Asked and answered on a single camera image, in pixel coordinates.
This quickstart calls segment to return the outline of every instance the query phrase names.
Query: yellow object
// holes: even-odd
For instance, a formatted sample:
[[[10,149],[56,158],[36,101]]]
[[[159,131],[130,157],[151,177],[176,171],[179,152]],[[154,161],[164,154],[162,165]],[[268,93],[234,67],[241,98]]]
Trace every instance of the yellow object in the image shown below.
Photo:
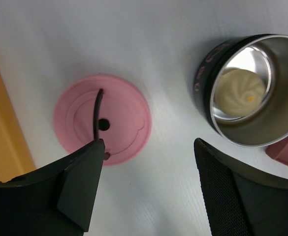
[[[33,170],[35,165],[0,76],[0,181]]]

